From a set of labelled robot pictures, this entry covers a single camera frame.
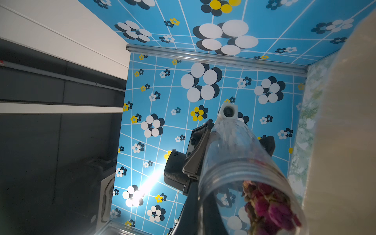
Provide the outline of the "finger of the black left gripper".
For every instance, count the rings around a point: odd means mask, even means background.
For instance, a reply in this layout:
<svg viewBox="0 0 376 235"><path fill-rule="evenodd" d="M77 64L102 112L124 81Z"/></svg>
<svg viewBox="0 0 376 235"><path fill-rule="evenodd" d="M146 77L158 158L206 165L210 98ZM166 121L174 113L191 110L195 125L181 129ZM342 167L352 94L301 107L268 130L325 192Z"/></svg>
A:
<svg viewBox="0 0 376 235"><path fill-rule="evenodd" d="M259 139L260 144L265 149L265 151L269 154L269 156L273 156L273 153L276 148L275 140L273 136L262 136Z"/></svg>

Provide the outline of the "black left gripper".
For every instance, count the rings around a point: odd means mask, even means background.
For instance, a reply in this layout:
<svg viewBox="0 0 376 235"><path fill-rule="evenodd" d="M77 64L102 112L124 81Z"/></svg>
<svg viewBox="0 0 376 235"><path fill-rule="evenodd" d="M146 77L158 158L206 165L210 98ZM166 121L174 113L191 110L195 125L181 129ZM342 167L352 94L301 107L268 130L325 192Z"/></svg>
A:
<svg viewBox="0 0 376 235"><path fill-rule="evenodd" d="M214 126L209 119L192 131L187 153L173 149L164 168L164 182L188 195L191 184L198 182L201 175L206 147Z"/></svg>

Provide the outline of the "clear jar with dried flowers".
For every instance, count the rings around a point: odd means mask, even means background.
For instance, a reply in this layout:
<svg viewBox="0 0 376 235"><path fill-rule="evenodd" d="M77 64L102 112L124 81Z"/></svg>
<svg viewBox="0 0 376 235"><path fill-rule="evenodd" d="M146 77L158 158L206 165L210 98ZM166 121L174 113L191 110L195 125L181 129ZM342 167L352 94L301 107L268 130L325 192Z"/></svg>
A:
<svg viewBox="0 0 376 235"><path fill-rule="evenodd" d="M305 215L283 173L248 126L217 121L199 183L200 235L307 235Z"/></svg>

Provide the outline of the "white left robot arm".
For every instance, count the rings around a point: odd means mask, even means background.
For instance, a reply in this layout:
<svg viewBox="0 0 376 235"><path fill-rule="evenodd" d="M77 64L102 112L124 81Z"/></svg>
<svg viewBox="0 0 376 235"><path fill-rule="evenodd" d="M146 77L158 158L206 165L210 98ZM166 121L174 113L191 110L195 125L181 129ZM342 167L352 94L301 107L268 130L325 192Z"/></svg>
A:
<svg viewBox="0 0 376 235"><path fill-rule="evenodd" d="M172 235L226 235L225 212L244 207L243 182L265 181L275 141L257 138L236 119L207 121L194 129L186 153L173 150L164 181L187 197Z"/></svg>

